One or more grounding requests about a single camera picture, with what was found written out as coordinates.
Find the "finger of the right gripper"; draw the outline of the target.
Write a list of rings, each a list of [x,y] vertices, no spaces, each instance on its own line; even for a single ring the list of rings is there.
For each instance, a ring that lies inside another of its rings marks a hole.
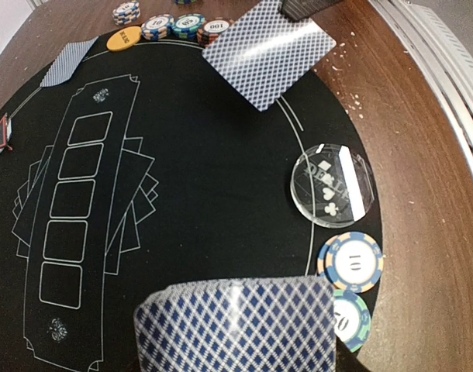
[[[299,22],[339,2],[340,0],[284,0],[280,13],[293,22]]]

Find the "dealt card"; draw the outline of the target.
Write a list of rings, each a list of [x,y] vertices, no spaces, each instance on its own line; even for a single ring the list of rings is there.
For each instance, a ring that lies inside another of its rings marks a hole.
[[[310,18],[292,21],[282,1],[261,1],[202,52],[258,111],[267,110],[337,42]]]
[[[97,39],[96,36],[86,41],[67,43],[50,65],[49,70],[40,82],[40,87],[53,87],[70,80]]]

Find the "red chip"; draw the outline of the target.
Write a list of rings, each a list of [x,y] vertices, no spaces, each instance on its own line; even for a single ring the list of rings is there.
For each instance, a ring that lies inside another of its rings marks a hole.
[[[234,21],[232,19],[222,17],[206,21],[197,31],[197,40],[199,44],[206,47],[210,43],[214,42],[221,33],[230,28],[233,23]]]

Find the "green chip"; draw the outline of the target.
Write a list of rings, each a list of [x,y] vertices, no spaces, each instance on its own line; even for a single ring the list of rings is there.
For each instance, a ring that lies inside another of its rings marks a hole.
[[[184,40],[195,40],[199,28],[205,22],[205,16],[199,13],[191,13],[178,17],[172,27],[172,33]]]
[[[371,333],[371,314],[364,300],[356,293],[336,289],[333,314],[336,336],[352,353],[357,352]]]

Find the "orange big blind button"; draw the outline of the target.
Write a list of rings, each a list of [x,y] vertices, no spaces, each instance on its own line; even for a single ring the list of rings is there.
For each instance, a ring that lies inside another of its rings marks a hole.
[[[139,26],[126,27],[114,33],[108,39],[106,47],[112,52],[127,50],[136,45],[141,38],[142,30]]]

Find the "grey card deck box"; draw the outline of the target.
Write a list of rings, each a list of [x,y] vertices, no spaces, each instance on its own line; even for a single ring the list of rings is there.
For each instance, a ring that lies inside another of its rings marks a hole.
[[[173,284],[135,310],[142,371],[333,371],[333,287],[321,277]]]

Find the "red triangle marker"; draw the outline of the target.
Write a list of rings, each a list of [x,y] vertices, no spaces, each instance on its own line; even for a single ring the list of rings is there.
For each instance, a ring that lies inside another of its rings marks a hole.
[[[7,114],[0,120],[0,154],[4,150],[12,151],[10,140],[12,138],[12,121]]]

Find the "round black poker mat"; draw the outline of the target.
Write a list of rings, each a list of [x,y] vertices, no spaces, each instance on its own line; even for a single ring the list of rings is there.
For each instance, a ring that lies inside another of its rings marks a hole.
[[[138,371],[133,314],[171,284],[313,275],[332,229],[311,195],[324,145],[364,144],[313,73],[259,112],[195,43],[94,40],[71,78],[40,71],[0,109],[0,371]]]

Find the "aluminium front rail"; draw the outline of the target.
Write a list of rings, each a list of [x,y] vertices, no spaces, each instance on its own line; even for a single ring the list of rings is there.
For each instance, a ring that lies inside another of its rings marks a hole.
[[[371,5],[423,73],[473,177],[473,57],[430,8],[411,1],[372,1]]]

